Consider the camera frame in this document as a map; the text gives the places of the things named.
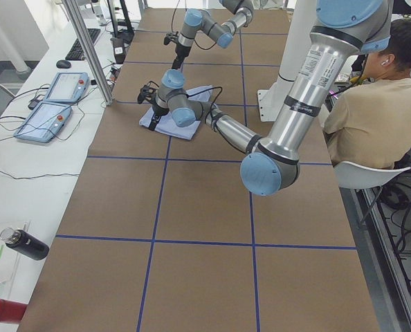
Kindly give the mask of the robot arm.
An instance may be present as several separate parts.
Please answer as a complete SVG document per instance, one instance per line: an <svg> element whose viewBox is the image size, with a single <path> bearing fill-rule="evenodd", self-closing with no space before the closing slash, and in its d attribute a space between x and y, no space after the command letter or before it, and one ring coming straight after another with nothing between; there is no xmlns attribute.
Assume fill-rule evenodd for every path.
<svg viewBox="0 0 411 332"><path fill-rule="evenodd" d="M253 194L268 196L292 185L300 173L298 149L329 94L347 58L387 47L390 39L391 1L318 1L310 30L311 45L289 92L275 104L277 116L267 136L260 136L219 110L213 102L191 100L184 89L180 67L190 54L198 32L218 46L228 47L236 32L254 17L250 1L224 1L232 17L219 24L205 10L189 9L182 29L168 33L176 58L149 95L153 116L149 127L171 115L178 127L203 120L230 145L244 153L240 176Z"/></svg>
<svg viewBox="0 0 411 332"><path fill-rule="evenodd" d="M252 1L220 1L223 7L234 14L228 21L219 24L206 10L188 9L184 16L181 31L167 33L164 44L176 44L176 57L172 69L180 69L184 59L189 56L192 45L199 31L209 36L221 48L227 48L235 33L247 27L253 20L254 7Z"/></svg>

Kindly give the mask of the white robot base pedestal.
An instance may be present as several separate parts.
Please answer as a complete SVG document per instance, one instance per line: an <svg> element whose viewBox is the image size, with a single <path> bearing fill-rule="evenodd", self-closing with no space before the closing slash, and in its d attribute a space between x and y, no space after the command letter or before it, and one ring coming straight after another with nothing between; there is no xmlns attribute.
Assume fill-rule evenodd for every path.
<svg viewBox="0 0 411 332"><path fill-rule="evenodd" d="M268 90L257 92L262 122L276 120L285 97L301 69L311 46L309 33L316 20L316 1L297 1L291 20L276 82Z"/></svg>

